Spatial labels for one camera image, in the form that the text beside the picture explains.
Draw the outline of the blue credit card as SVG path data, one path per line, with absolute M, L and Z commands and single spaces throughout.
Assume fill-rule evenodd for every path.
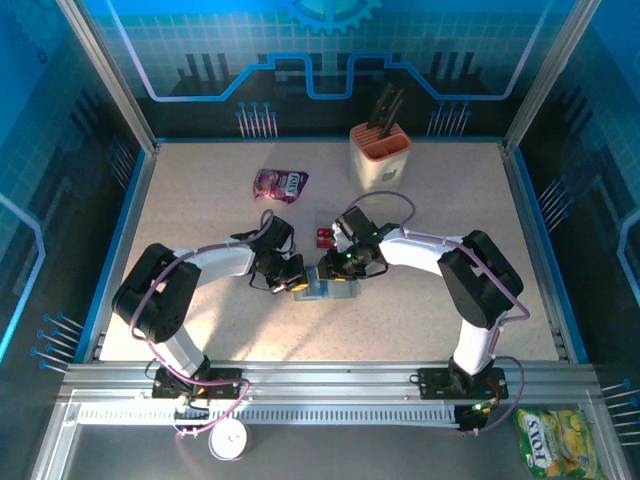
M 309 297 L 327 298 L 329 295 L 329 285 L 326 279 L 318 276 L 317 269 L 313 266 L 306 268 L 309 284 L 306 295 Z

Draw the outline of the pale green card holder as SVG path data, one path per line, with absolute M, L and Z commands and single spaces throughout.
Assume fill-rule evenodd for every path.
M 329 295 L 327 298 L 309 297 L 306 295 L 307 288 L 294 293 L 295 301 L 319 301 L 319 300 L 340 300 L 355 298 L 360 291 L 359 283 L 354 281 L 328 281 Z

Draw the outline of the purple berry candy bag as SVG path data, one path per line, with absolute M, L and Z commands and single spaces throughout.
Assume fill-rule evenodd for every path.
M 291 204 L 300 197 L 308 179 L 309 175 L 303 171 L 260 169 L 253 182 L 253 197 Z

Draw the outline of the beige knife block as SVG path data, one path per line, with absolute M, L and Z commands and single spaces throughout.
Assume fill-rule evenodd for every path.
M 357 195 L 400 188 L 412 141 L 397 123 L 388 136 L 379 139 L 380 133 L 366 123 L 350 130 L 349 179 Z

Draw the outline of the white round lid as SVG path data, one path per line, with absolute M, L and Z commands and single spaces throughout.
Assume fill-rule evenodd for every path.
M 222 461 L 239 459 L 249 445 L 250 433 L 247 427 L 236 419 L 221 420 L 209 436 L 211 454 Z

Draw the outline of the green lemon candy bag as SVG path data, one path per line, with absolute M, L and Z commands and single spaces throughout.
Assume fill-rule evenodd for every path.
M 582 410 L 518 408 L 519 453 L 534 478 L 608 480 Z

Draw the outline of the aluminium frame rail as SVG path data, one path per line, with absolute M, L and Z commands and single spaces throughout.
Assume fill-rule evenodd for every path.
M 224 361 L 214 366 L 241 369 L 251 382 L 250 401 L 256 404 L 417 404 L 419 390 L 410 383 L 410 375 L 421 368 L 444 368 L 446 363 Z M 510 399 L 524 380 L 523 404 L 578 404 L 602 397 L 589 364 L 524 361 L 523 374 L 510 360 L 495 366 L 504 370 Z M 62 380 L 58 400 L 148 399 L 152 371 L 144 362 L 74 364 Z

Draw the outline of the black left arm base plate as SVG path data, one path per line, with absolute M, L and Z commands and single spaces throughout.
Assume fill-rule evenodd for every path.
M 153 399 L 187 400 L 235 400 L 240 394 L 241 369 L 211 369 L 203 375 L 203 381 L 215 382 L 213 386 L 194 385 L 179 379 L 165 367 L 156 370 L 151 397 Z

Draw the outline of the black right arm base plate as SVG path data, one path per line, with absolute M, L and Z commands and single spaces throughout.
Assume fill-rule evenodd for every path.
M 421 368 L 409 375 L 422 400 L 499 400 L 509 398 L 504 370 L 489 367 L 469 378 L 448 368 Z

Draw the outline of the aluminium frame post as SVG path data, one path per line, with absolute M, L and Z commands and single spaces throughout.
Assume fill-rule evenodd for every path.
M 55 1 L 141 148 L 155 153 L 155 135 L 88 10 L 81 0 Z
M 602 0 L 576 0 L 546 55 L 503 141 L 503 150 L 513 154 L 523 140 L 552 87 L 589 26 Z

